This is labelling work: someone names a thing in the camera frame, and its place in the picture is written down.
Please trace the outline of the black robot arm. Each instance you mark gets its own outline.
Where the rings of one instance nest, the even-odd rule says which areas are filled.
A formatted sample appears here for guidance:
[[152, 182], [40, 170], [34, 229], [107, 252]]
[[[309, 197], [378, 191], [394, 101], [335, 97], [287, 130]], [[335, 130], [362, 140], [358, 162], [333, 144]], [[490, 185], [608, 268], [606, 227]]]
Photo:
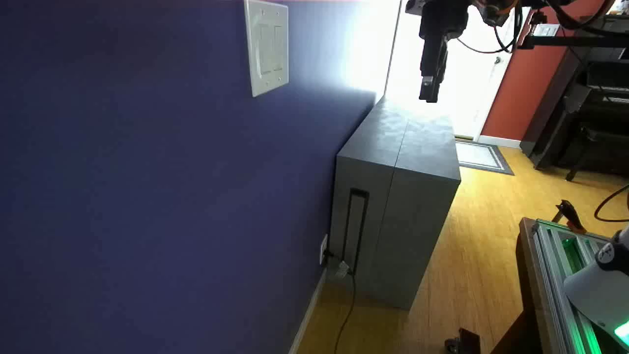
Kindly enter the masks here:
[[[468, 28], [468, 10], [476, 8], [482, 22], [498, 32], [508, 20], [513, 20], [513, 38], [510, 44], [498, 42], [498, 54], [529, 48], [625, 48], [627, 32], [604, 28], [604, 18], [614, 0], [602, 0], [600, 8], [584, 20], [572, 18], [567, 7], [574, 0], [407, 0], [405, 12], [419, 16], [421, 54], [421, 89], [419, 99], [437, 103], [449, 62], [449, 42], [458, 40]], [[551, 8], [559, 28], [584, 32], [584, 38], [551, 40], [541, 36], [547, 26], [543, 8]]]

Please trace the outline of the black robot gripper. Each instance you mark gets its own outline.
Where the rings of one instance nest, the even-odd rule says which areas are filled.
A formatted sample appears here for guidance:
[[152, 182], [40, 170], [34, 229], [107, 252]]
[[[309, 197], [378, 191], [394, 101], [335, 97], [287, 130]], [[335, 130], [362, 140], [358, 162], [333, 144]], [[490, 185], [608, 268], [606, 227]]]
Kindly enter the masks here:
[[447, 42], [458, 38], [468, 24], [466, 0], [429, 0], [421, 18], [421, 40], [425, 42], [421, 60], [421, 93], [425, 103], [439, 101], [439, 83], [447, 67]]

